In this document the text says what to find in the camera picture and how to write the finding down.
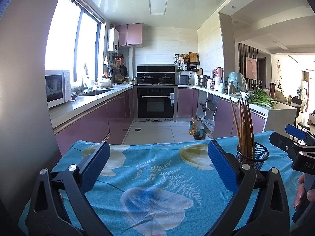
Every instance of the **wooden cutting board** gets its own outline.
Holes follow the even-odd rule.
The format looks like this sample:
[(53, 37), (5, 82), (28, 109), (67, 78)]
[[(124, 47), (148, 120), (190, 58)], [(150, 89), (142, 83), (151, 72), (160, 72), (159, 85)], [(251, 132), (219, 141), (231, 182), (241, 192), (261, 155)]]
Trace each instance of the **wooden cutting board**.
[(190, 52), (189, 53), (189, 61), (193, 63), (198, 63), (198, 54), (196, 52)]

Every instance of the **human hand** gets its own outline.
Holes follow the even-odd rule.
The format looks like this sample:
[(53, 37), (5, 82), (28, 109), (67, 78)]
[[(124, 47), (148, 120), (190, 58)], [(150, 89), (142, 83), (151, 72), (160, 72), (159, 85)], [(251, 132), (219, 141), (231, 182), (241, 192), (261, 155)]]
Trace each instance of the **human hand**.
[[(296, 190), (296, 196), (294, 197), (294, 202), (293, 202), (293, 208), (296, 209), (302, 204), (302, 197), (305, 195), (305, 188), (304, 188), (304, 173), (300, 178), (297, 180), (297, 182), (300, 184), (299, 187)], [(306, 193), (306, 197), (309, 201), (315, 201), (315, 189), (309, 190)]]

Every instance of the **kitchen sink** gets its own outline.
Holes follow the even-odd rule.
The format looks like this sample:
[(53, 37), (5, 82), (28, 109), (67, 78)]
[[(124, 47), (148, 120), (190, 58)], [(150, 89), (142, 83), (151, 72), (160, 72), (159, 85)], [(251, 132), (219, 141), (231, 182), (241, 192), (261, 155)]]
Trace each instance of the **kitchen sink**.
[(103, 94), (105, 92), (109, 92), (111, 90), (113, 90), (113, 89), (110, 89), (110, 90), (93, 90), (93, 91), (81, 94), (79, 96), (97, 96), (97, 95)]

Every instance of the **blue tablecloth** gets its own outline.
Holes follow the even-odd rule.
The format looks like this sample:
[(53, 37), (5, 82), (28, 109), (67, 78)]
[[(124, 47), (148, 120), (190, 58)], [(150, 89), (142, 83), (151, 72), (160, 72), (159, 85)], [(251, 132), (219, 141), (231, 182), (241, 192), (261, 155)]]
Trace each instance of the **blue tablecloth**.
[[(279, 169), (289, 202), (290, 216), (301, 173), (291, 169), (292, 161), (271, 145), (271, 132), (255, 135), (255, 141), (270, 152), (262, 170)], [(237, 138), (217, 139), (228, 153), (236, 155)], [(203, 236), (220, 216), (232, 192), (221, 181), (207, 153), (209, 141), (151, 145), (111, 145), (111, 156), (93, 189), (86, 197), (113, 235)], [(78, 164), (92, 153), (94, 143), (78, 141), (53, 171)], [(258, 190), (237, 227), (245, 225)], [(65, 207), (72, 223), (81, 228), (65, 192)], [(28, 208), (20, 219), (24, 219)]]

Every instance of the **white microwave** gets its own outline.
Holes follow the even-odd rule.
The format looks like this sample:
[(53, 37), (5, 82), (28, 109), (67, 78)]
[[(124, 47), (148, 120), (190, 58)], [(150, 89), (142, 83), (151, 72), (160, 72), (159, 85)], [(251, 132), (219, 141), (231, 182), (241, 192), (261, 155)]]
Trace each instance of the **white microwave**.
[(48, 108), (71, 99), (69, 70), (45, 70)]

